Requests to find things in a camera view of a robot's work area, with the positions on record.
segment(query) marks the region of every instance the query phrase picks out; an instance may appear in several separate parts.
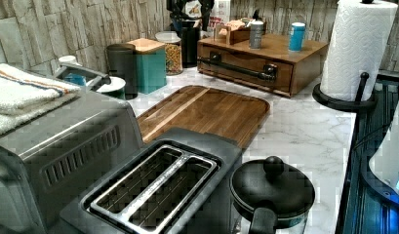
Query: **canister lid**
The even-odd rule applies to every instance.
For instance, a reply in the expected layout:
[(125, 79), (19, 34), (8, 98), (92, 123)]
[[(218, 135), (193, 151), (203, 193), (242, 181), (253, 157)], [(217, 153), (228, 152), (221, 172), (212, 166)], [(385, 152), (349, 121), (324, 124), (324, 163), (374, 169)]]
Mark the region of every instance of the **canister lid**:
[(72, 64), (78, 64), (75, 56), (64, 56), (59, 58), (59, 62), (67, 62)]
[(107, 46), (108, 51), (134, 51), (136, 49), (135, 45), (122, 43), (122, 44), (113, 44)]
[(128, 44), (134, 45), (138, 54), (151, 54), (157, 50), (164, 49), (166, 44), (150, 39), (140, 38), (134, 41), (128, 42)]
[(305, 23), (303, 22), (293, 22), (291, 25), (294, 27), (305, 27)]
[(252, 21), (251, 24), (262, 25), (263, 21), (255, 20), (255, 21)]
[(156, 39), (163, 43), (177, 43), (180, 38), (174, 31), (163, 31), (156, 33)]

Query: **black canister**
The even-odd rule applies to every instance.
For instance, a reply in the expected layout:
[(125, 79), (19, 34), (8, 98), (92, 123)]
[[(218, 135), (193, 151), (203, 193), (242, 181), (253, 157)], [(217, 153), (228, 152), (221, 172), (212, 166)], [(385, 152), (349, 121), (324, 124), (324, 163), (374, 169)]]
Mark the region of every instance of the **black canister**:
[(136, 47), (132, 44), (113, 44), (107, 46), (108, 72), (126, 81), (126, 99), (138, 96), (138, 75)]
[(197, 65), (200, 28), (193, 27), (195, 21), (183, 21), (181, 29), (181, 59), (183, 67)]

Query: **blue cup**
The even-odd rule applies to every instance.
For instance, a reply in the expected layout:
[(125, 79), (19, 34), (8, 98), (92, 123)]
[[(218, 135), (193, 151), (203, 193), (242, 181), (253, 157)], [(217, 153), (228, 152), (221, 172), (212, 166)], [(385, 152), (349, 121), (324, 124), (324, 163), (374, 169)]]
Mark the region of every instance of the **blue cup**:
[(290, 32), (290, 51), (298, 52), (302, 48), (302, 39), (303, 34), (305, 32), (305, 23), (303, 22), (294, 22), (291, 24), (291, 32)]

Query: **paper towel roll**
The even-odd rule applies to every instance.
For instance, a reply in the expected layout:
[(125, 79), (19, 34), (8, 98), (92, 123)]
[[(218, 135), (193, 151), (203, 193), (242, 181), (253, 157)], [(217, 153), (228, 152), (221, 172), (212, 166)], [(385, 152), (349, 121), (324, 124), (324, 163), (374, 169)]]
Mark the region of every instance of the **paper towel roll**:
[(320, 90), (340, 100), (354, 101), (360, 74), (367, 72), (361, 100), (370, 98), (397, 5), (374, 1), (340, 0)]

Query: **white towel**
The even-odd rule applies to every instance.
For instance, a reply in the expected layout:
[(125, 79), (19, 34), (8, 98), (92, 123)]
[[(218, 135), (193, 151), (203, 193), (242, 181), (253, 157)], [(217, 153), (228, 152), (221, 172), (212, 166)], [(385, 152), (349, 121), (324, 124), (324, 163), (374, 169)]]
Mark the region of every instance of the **white towel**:
[(80, 87), (0, 64), (0, 135), (76, 97)]

